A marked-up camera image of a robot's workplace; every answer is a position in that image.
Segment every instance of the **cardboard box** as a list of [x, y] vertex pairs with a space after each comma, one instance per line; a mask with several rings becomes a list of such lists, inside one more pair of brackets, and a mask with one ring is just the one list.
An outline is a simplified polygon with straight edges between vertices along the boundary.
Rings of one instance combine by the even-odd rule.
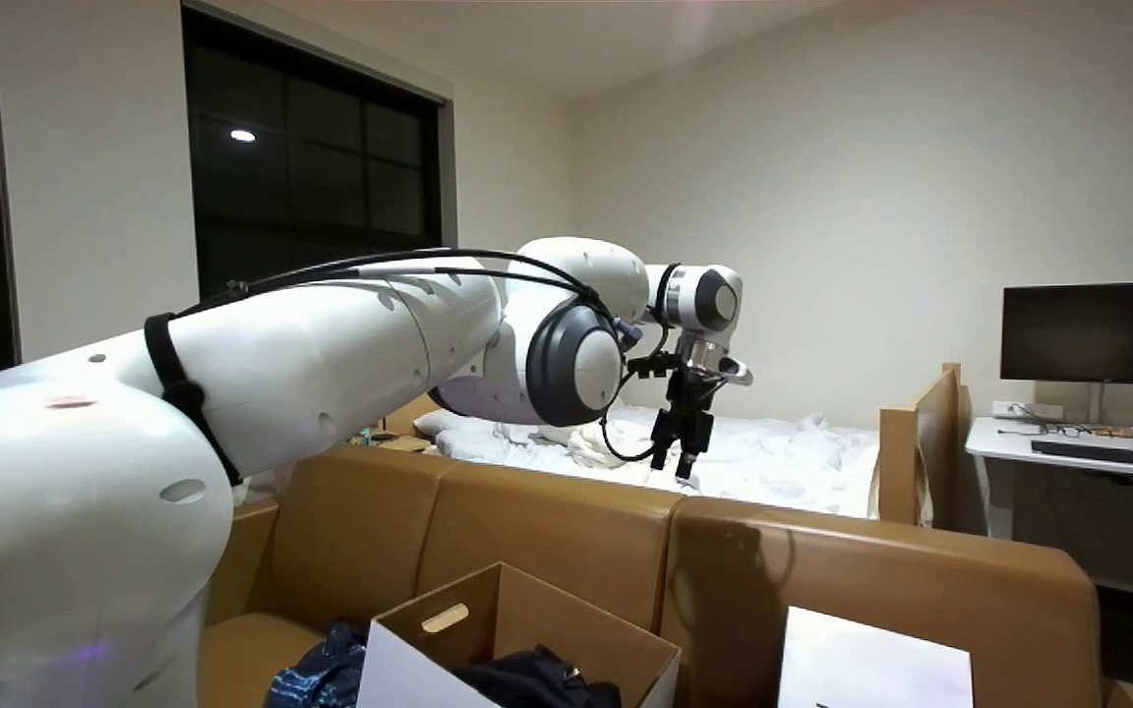
[[619, 686], [620, 704], [667, 708], [678, 698], [678, 644], [494, 563], [368, 620], [357, 708], [487, 708], [458, 667], [535, 644]]

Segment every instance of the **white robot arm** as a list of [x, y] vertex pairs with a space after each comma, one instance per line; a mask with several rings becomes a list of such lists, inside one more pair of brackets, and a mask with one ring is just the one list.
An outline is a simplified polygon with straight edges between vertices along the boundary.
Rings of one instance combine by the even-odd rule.
[[[472, 416], [578, 425], [629, 372], [673, 372], [658, 445], [691, 466], [738, 370], [736, 307], [728, 268], [556, 237], [304, 268], [3, 370], [0, 708], [194, 704], [205, 582], [243, 476], [275, 479], [425, 391]], [[678, 350], [629, 359], [640, 321], [679, 332]]]

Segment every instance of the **keyboard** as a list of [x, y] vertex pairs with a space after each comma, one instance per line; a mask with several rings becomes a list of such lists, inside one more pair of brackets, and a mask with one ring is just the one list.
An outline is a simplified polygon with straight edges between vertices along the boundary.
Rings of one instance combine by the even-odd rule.
[[1061, 441], [1032, 441], [1032, 447], [1044, 455], [1081, 455], [1081, 459], [1133, 466], [1133, 447], [1061, 445]]

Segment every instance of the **black monitor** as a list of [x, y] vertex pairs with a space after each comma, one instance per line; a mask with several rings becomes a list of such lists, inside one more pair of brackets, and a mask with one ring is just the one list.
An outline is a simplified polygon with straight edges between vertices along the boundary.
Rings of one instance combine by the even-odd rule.
[[1004, 289], [998, 378], [1133, 382], [1133, 282]]

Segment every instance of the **white desk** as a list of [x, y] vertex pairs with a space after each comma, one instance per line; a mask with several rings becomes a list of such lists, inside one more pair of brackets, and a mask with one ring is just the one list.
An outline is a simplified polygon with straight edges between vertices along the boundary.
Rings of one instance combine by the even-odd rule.
[[1067, 545], [1103, 586], [1133, 591], [1133, 466], [1046, 455], [1032, 441], [1133, 447], [1125, 435], [974, 416], [965, 447], [989, 534]]
[[1090, 459], [1090, 455], [1046, 455], [1046, 451], [1036, 451], [1032, 441], [1133, 447], [1133, 441], [1125, 441], [1125, 435], [1044, 434], [1039, 425], [995, 422], [995, 416], [974, 416], [965, 447], [974, 459], [1024, 459], [1024, 466], [1046, 466], [1046, 467], [1081, 467], [1081, 472], [1133, 476], [1133, 466]]

